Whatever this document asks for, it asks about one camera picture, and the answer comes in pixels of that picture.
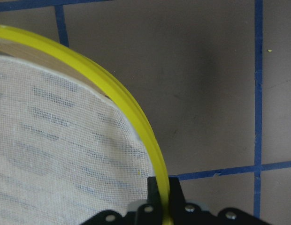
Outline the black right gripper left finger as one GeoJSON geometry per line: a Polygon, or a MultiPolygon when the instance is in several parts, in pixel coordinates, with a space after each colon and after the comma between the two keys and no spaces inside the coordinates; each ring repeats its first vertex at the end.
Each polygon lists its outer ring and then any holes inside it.
{"type": "Polygon", "coordinates": [[[156,177],[147,178],[147,204],[154,210],[162,211],[161,197],[158,190],[156,177]]]}

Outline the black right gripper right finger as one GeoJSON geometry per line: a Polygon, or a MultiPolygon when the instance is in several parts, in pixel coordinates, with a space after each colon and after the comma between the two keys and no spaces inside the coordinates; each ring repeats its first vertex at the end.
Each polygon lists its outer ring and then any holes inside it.
{"type": "Polygon", "coordinates": [[[170,211],[184,211],[186,201],[179,179],[176,177],[169,177],[169,186],[170,186],[169,193],[170,211]]]}

